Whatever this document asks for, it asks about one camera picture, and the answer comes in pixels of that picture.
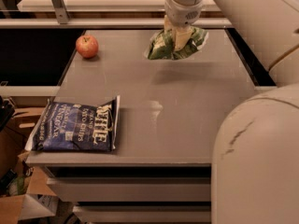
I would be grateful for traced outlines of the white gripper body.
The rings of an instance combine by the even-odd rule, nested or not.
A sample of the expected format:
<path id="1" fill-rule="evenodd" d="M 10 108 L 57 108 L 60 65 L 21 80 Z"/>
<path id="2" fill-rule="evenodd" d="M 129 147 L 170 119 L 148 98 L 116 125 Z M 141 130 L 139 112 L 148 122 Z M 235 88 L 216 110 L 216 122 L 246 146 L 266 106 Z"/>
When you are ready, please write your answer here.
<path id="1" fill-rule="evenodd" d="M 165 0 L 164 10 L 175 26 L 188 26 L 200 16 L 203 0 Z"/>

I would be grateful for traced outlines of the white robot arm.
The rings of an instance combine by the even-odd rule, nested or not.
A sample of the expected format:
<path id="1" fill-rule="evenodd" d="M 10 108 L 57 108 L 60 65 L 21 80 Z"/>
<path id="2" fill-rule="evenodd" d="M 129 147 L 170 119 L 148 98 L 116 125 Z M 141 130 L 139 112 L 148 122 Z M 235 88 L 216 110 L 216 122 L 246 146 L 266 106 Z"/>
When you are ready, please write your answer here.
<path id="1" fill-rule="evenodd" d="M 299 224 L 299 0 L 214 0 L 276 87 L 222 123 L 211 162 L 211 224 Z M 165 0 L 189 25 L 203 0 Z"/>

